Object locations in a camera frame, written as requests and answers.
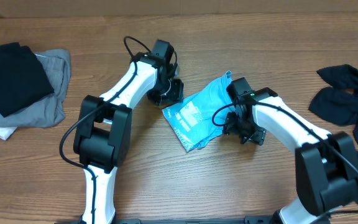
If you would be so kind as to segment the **light blue printed t-shirt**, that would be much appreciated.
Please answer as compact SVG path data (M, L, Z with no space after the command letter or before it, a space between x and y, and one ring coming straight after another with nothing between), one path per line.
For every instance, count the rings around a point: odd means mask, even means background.
M201 149L223 133L220 125L234 110L233 107L223 108L232 103L226 91L231 82L232 72L228 70L200 92L162 110L185 151Z

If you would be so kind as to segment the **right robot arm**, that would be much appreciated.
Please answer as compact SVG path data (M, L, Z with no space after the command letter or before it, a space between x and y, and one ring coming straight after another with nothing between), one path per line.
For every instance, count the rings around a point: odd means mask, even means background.
M358 161L351 137L331 134L292 111L269 88L253 90L245 78L226 91L235 107L223 131L241 144L262 145L272 133L295 156L297 198L277 210L269 223L328 223L330 214L358 200Z

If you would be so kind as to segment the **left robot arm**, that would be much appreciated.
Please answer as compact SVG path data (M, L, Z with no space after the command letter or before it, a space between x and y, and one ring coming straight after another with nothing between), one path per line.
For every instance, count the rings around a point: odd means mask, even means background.
M86 205L80 223L114 223L114 187L131 141L132 112L143 96L157 106L183 101L177 53L164 40L132 54L126 74L80 108L73 150L85 172Z

